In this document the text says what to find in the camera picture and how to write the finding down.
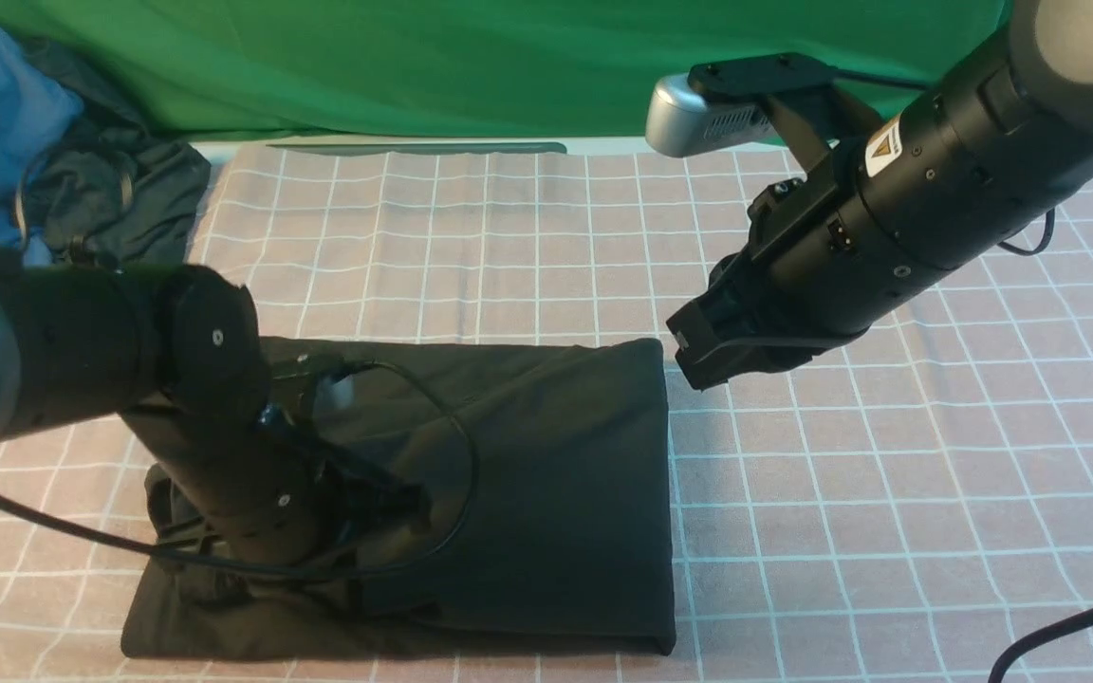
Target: cable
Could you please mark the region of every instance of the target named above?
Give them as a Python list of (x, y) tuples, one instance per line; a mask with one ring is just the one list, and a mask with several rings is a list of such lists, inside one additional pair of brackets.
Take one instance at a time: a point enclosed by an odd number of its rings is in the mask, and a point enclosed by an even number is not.
[(1088, 628), (1093, 628), (1093, 608), (1063, 619), (1061, 622), (1050, 623), (1041, 631), (1029, 633), (1023, 638), (1019, 638), (1010, 648), (1003, 650), (1002, 656), (994, 662), (994, 669), (989, 671), (989, 683), (1002, 683), (1010, 666), (1013, 666), (1015, 661), (1019, 661), (1019, 658), (1026, 656), (1027, 652), (1039, 648), (1041, 645), (1050, 644), (1053, 640), (1072, 636), (1074, 633)]
[(1024, 249), (1021, 247), (1015, 247), (1009, 242), (999, 242), (998, 247), (1011, 251), (1015, 256), (1036, 256), (1044, 252), (1051, 242), (1054, 242), (1054, 229), (1057, 227), (1057, 209), (1050, 209), (1049, 212), (1045, 213), (1045, 234), (1039, 237), (1039, 245), (1036, 245), (1035, 249)]
[(474, 444), (474, 438), (469, 428), (467, 428), (467, 425), (465, 425), (459, 416), (455, 414), (455, 411), (450, 410), (442, 398), (438, 398), (433, 390), (430, 390), (427, 386), (425, 386), (419, 377), (412, 375), (412, 372), (408, 370), (408, 368), (399, 366), (395, 363), (371, 360), (369, 362), (348, 363), (348, 369), (351, 370), (350, 375), (356, 375), (356, 373), (367, 372), (371, 369), (385, 369), (402, 377), (403, 380), (411, 385), (418, 392), (424, 395), (424, 398), (427, 399), (430, 403), (433, 403), (439, 412), (442, 412), (444, 419), (449, 422), (451, 427), (455, 428), (458, 435), (463, 438), (465, 444), (467, 444), (471, 467), (470, 488), (467, 492), (467, 497), (465, 497), (463, 506), (459, 510), (458, 518), (455, 519), (455, 525), (453, 525), (450, 531), (446, 533), (438, 544), (434, 545), (431, 550), (426, 550), (426, 552), (422, 553), (419, 557), (411, 558), (411, 561), (390, 563), (376, 567), (369, 567), (369, 569), (356, 569), (356, 567), (353, 567), (353, 569), (342, 569), (341, 567), (299, 567), (249, 563), (234, 561), (233, 558), (226, 557), (213, 557), (212, 555), (191, 554), (184, 552), (183, 550), (172, 550), (171, 547), (165, 547), (163, 544), (143, 543), (141, 541), (134, 541), (133, 539), (126, 539), (124, 535), (116, 535), (116, 533), (99, 531), (84, 527), (82, 523), (74, 523), (69, 520), (57, 518), (57, 516), (44, 514), (42, 510), (23, 505), (23, 503), (8, 498), (2, 494), (0, 494), (0, 511), (14, 516), (14, 518), (25, 520), (26, 522), (38, 525), (38, 527), (57, 531), (58, 533), (66, 533), (66, 535), (72, 535), (75, 539), (91, 541), (92, 543), (99, 543), (101, 545), (108, 545), (110, 549), (126, 550), (126, 552), (146, 555), (146, 557), (152, 558), (160, 558), (160, 561), (207, 566), (210, 567), (210, 569), (233, 572), (234, 574), (243, 576), (257, 576), (258, 578), (267, 579), (336, 580), (360, 579), (367, 578), (367, 576), (378, 576), (392, 574), (392, 572), (406, 570), (407, 567), (412, 566), (413, 564), (419, 564), (420, 562), (425, 561), (425, 558), (433, 557), (437, 553), (442, 552), (442, 550), (446, 549), (453, 540), (457, 539), (459, 531), (461, 531), (463, 525), (470, 518), (474, 496), (477, 496), (477, 491), (479, 488), (479, 446)]
[(898, 90), (914, 90), (918, 92), (926, 92), (930, 89), (929, 83), (914, 81), (914, 79), (909, 78), (856, 72), (856, 70), (849, 69), (836, 69), (836, 71), (837, 78), (845, 79), (846, 81), (869, 83), (869, 85), (883, 85), (885, 87), (897, 87)]

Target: folded black cloth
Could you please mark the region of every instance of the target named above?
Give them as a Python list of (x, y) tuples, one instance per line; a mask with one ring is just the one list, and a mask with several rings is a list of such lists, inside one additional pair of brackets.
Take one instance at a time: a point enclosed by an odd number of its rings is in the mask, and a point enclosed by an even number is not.
[[(398, 363), (456, 407), (482, 463), (469, 521), (446, 550), (411, 569), (297, 591), (257, 596), (222, 576), (207, 580), (195, 567), (168, 574), (151, 563), (122, 632), (126, 656), (247, 661), (671, 651), (659, 341), (603, 349), (291, 339), (266, 345), (273, 362), (339, 354)], [(428, 484), (443, 519), (463, 502), (467, 449), (400, 377), (356, 377), (355, 403), (318, 420), (318, 431), (409, 483)], [(152, 496), (152, 510), (155, 503), (181, 505), (155, 478), (149, 484), (168, 496)], [(395, 550), (421, 556), (421, 549)]]
[(185, 260), (209, 162), (186, 142), (152, 134), (142, 113), (69, 47), (17, 43), (32, 66), (83, 99), (82, 117), (25, 195), (27, 222), (44, 229), (55, 259), (69, 259), (83, 238), (120, 261)]

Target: yellow warning sticker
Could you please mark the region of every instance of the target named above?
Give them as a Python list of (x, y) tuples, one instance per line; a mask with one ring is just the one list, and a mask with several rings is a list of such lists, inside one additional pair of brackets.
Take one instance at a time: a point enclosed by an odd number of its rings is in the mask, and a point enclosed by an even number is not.
[(868, 140), (867, 177), (875, 177), (889, 164), (902, 158), (902, 117), (897, 116)]

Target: grid tablecloth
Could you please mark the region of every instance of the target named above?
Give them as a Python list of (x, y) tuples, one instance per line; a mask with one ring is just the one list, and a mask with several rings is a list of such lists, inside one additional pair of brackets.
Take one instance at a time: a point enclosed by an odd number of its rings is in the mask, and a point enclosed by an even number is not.
[[(244, 148), (191, 256), (250, 285), (266, 334), (655, 335), (672, 357), (665, 319), (743, 246), (747, 199), (796, 169), (773, 148), (689, 162)], [(139, 558), (0, 515), (0, 680), (984, 680), (1016, 636), (1093, 604), (1093, 182), (1059, 214), (1042, 258), (989, 252), (789, 375), (698, 393), (667, 364), (670, 658), (125, 661)], [(152, 539), (151, 462), (102, 420), (0, 446), (0, 492)], [(1011, 680), (1093, 682), (1093, 633)]]

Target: green screen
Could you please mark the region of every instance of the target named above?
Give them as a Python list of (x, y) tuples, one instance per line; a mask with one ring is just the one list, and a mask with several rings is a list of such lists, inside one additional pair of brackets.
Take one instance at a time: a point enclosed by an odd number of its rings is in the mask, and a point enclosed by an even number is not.
[[(183, 133), (640, 134), (651, 85), (807, 52), (933, 79), (1004, 0), (0, 0)], [(855, 90), (885, 116), (907, 92)]]

